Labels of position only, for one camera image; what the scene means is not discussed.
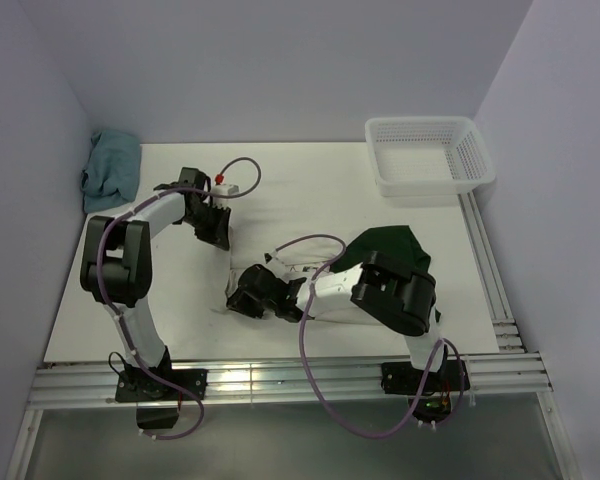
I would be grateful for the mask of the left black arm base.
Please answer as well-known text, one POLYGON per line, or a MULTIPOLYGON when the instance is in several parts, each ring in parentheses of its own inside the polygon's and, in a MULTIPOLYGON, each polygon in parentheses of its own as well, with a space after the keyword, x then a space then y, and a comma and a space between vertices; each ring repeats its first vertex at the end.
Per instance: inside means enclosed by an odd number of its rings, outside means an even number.
POLYGON ((141 368, 124 362, 118 374, 116 403, 136 405, 136 424, 140 429, 162 431, 172 429, 179 420, 185 394, 193 393, 199 400, 205 397, 208 371, 206 369, 174 369, 165 357, 158 367, 149 371, 162 381, 147 375, 141 368))

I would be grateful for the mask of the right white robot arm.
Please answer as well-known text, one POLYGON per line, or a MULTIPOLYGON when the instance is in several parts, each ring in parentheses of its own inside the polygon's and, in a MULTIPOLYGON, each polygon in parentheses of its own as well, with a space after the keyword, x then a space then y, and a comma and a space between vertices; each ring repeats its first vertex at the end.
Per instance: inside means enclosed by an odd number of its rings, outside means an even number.
POLYGON ((281 277, 262 264, 244 270, 226 307, 250 318, 272 314, 308 320, 382 325, 407 345, 413 378, 432 390, 448 374, 438 328, 436 281, 427 272, 379 251, 340 272, 293 272, 281 277))

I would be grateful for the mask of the white green raglan t-shirt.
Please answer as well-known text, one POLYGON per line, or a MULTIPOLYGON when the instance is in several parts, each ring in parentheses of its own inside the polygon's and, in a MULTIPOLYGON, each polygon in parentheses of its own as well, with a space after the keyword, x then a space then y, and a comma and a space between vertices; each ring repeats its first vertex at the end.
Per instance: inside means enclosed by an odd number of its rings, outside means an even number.
MULTIPOLYGON (((348 269, 373 251, 379 251, 427 273, 432 261, 431 255, 423 249, 409 226, 374 227, 363 231, 347 244, 342 253, 328 263, 320 274, 348 269)), ((438 310, 437 318, 440 321, 441 313, 438 310)))

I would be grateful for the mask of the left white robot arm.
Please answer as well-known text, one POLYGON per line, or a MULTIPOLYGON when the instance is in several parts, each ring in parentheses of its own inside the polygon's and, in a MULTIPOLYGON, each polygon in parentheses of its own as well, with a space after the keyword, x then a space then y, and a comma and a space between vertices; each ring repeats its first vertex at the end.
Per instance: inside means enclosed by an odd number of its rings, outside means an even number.
POLYGON ((183 168, 179 179, 155 188, 155 194, 120 218, 94 216, 87 224, 80 285, 105 306, 125 348, 127 375, 140 375, 139 388, 163 399, 175 386, 168 347, 152 318, 148 293, 153 280, 152 239, 171 225, 186 224, 203 243, 205 303, 224 309, 231 283, 229 199, 240 192, 196 168, 183 168))

